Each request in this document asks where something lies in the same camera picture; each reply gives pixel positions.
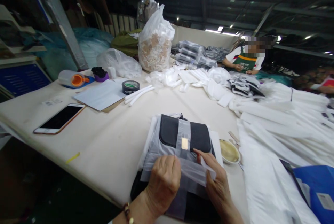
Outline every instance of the hand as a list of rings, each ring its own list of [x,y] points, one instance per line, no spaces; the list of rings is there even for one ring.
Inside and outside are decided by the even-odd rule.
[[[239,64],[234,65],[234,69],[236,69],[238,72],[241,72],[243,68],[244,67],[242,65],[239,65]]]
[[[148,207],[155,218],[167,211],[180,187],[181,164],[173,155],[157,158],[146,193]]]
[[[248,70],[248,71],[246,71],[246,74],[255,75],[258,72],[259,72],[258,70]]]
[[[219,165],[213,154],[203,153],[197,149],[194,149],[194,152],[197,154],[197,162],[200,163],[202,156],[208,166],[217,174],[216,179],[213,180],[209,171],[207,171],[206,192],[220,217],[225,220],[225,223],[244,223],[239,211],[233,204],[225,169]]]

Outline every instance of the duct tape roll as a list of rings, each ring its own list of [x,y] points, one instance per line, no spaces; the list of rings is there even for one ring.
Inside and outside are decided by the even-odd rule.
[[[129,95],[140,89],[140,84],[134,80],[127,80],[122,83],[122,91],[124,94]]]

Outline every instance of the beaded bracelet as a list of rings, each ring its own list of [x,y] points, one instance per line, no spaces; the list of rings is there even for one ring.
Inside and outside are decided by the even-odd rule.
[[[130,203],[125,203],[124,207],[123,207],[123,211],[124,211],[124,214],[125,214],[125,218],[127,220],[127,222],[129,224],[133,224],[134,220],[132,217],[130,217],[129,213],[130,213],[130,209],[129,209],[129,205]]]

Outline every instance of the white table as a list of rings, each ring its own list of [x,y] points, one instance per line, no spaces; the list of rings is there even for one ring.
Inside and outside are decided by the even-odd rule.
[[[137,81],[141,87],[145,76]],[[156,114],[183,113],[192,122],[207,124],[220,138],[238,136],[236,116],[217,101],[210,100],[202,88],[190,87],[187,93],[179,88],[163,88],[143,95],[129,107],[124,103],[109,113],[86,107],[57,135],[33,134],[33,130],[69,103],[77,103],[72,96],[98,85],[94,82],[72,90],[57,81],[37,91],[0,104],[0,122],[29,146],[58,164],[103,197],[122,206],[130,201],[132,183],[144,148],[151,118]],[[61,103],[43,102],[58,98]],[[80,152],[80,156],[66,161]],[[238,165],[225,165],[232,199],[245,223],[249,223],[243,171]],[[162,216],[157,223],[182,223]]]

